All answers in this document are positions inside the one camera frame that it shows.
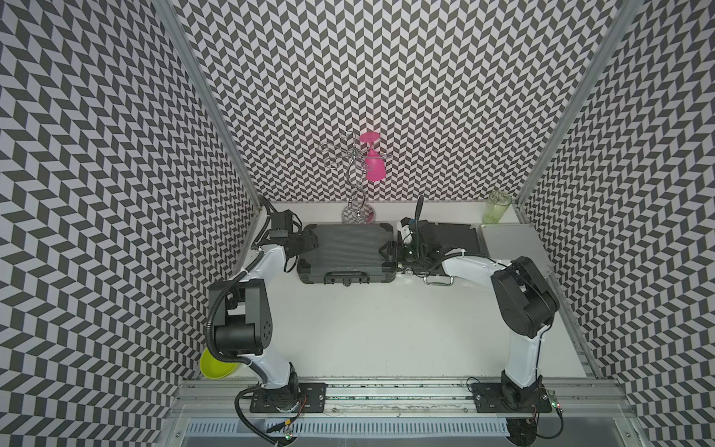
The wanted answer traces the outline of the black poker case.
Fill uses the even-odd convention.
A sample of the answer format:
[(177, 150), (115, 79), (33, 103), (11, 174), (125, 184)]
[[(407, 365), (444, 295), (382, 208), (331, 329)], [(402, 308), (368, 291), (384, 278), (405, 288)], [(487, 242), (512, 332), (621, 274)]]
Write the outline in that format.
[[(439, 249), (438, 263), (447, 254), (455, 250), (463, 250), (467, 253), (486, 255), (487, 251), (480, 240), (478, 230), (473, 225), (463, 225), (462, 223), (428, 223), (422, 227), (424, 234), (434, 240), (434, 245)], [(414, 275), (421, 279), (428, 277), (443, 277), (443, 274), (405, 274)]]
[(305, 284), (389, 283), (397, 275), (397, 240), (390, 223), (309, 225), (318, 247), (302, 254), (296, 272)]

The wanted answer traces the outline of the small silver aluminium poker case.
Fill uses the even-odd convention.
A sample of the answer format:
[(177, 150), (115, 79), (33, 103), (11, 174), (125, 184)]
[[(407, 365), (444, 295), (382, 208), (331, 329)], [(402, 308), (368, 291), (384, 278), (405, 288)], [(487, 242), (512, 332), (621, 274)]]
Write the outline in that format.
[(497, 261), (505, 263), (525, 256), (536, 264), (545, 278), (554, 272), (554, 266), (533, 225), (521, 223), (481, 225), (480, 238), (487, 254)]

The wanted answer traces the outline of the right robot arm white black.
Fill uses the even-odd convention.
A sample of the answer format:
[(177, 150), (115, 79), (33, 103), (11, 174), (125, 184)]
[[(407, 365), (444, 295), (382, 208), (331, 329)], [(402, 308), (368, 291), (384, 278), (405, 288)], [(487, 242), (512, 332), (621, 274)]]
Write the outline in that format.
[(417, 199), (413, 217), (400, 221), (395, 244), (398, 271), (408, 271), (427, 285), (431, 277), (490, 285), (498, 309), (510, 330), (508, 361), (498, 383), (478, 383), (469, 389), (476, 399), (496, 403), (505, 413), (549, 413), (557, 406), (549, 401), (539, 372), (542, 343), (552, 328), (560, 304), (536, 263), (521, 256), (497, 261), (483, 251), (469, 251), (462, 244), (435, 242), (422, 219), (425, 197)]

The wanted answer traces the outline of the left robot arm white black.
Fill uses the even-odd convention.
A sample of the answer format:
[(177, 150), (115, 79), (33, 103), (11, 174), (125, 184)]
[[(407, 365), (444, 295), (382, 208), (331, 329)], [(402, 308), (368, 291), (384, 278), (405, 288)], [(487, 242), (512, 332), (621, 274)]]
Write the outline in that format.
[(258, 379), (258, 402), (276, 413), (301, 412), (301, 395), (294, 366), (270, 348), (274, 328), (267, 286), (288, 263), (318, 247), (314, 231), (304, 227), (291, 210), (280, 212), (263, 196), (266, 219), (253, 242), (253, 257), (238, 273), (209, 288), (205, 338), (210, 355), (224, 363), (242, 364)]

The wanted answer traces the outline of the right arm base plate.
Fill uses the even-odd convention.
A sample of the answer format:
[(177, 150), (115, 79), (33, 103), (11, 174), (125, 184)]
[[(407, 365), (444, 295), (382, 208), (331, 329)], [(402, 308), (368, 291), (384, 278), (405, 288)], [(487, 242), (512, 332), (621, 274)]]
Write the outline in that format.
[(479, 413), (552, 413), (554, 406), (544, 389), (519, 389), (510, 384), (472, 383), (470, 386)]

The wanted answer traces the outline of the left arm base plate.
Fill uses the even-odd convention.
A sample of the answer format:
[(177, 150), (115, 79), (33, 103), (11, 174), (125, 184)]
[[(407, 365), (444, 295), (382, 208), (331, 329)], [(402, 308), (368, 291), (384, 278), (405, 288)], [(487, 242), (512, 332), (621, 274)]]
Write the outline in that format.
[(259, 389), (251, 397), (251, 413), (277, 415), (284, 413), (323, 413), (326, 383), (301, 383), (282, 389)]

